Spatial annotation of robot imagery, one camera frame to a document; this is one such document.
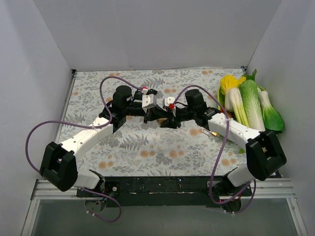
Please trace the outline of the large brass padlock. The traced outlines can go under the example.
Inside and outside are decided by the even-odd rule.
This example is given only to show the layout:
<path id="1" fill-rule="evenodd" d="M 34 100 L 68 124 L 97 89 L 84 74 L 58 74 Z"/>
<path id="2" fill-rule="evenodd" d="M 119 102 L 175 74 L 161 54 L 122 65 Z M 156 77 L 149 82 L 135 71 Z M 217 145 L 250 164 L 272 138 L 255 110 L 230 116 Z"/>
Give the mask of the large brass padlock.
<path id="1" fill-rule="evenodd" d="M 167 118 L 160 118 L 160 119 L 157 120 L 157 122 L 158 122 L 159 124 L 162 124 L 162 123 L 165 122 L 165 121 L 167 121 Z"/>

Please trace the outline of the black-headed key bunch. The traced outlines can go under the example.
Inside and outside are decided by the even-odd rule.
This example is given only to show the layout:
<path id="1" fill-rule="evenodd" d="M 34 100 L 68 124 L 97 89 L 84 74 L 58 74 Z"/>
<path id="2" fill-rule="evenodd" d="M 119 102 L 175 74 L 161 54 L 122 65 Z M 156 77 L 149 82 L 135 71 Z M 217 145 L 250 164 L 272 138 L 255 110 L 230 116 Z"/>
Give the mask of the black-headed key bunch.
<path id="1" fill-rule="evenodd" d="M 155 89 L 149 89 L 146 95 L 151 95 L 151 94 L 157 95 L 157 93 L 158 93 L 157 90 L 155 90 Z"/>

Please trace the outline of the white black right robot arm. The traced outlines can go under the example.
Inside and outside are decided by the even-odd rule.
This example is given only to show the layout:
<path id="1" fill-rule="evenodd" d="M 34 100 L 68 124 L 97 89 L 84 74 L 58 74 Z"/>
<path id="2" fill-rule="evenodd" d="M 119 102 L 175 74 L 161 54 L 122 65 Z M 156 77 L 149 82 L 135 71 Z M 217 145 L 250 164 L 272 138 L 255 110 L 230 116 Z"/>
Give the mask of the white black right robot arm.
<path id="1" fill-rule="evenodd" d="M 258 131 L 246 127 L 233 119 L 227 119 L 220 110 L 207 106 L 197 89 L 185 93 L 187 105 L 176 108 L 175 98 L 163 101 L 169 113 L 163 126 L 178 128 L 183 121 L 194 120 L 197 125 L 214 131 L 240 146 L 246 152 L 246 163 L 226 173 L 212 187 L 213 193 L 234 195 L 241 186 L 255 179 L 264 181 L 286 163 L 286 156 L 274 131 Z"/>

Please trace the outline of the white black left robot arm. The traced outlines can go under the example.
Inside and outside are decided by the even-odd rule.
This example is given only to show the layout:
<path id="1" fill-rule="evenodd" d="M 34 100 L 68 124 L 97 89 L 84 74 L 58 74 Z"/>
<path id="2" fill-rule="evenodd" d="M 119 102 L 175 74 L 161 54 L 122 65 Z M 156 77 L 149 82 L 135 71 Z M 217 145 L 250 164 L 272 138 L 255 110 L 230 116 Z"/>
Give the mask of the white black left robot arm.
<path id="1" fill-rule="evenodd" d="M 83 187 L 93 196 L 101 196 L 105 178 L 95 171 L 78 169 L 78 160 L 102 139 L 116 132 L 128 116 L 143 117 L 144 121 L 161 118 L 166 112 L 157 105 L 157 93 L 154 89 L 132 92 L 128 86 L 117 87 L 113 99 L 87 129 L 60 144 L 51 142 L 47 145 L 40 175 L 62 192 Z"/>

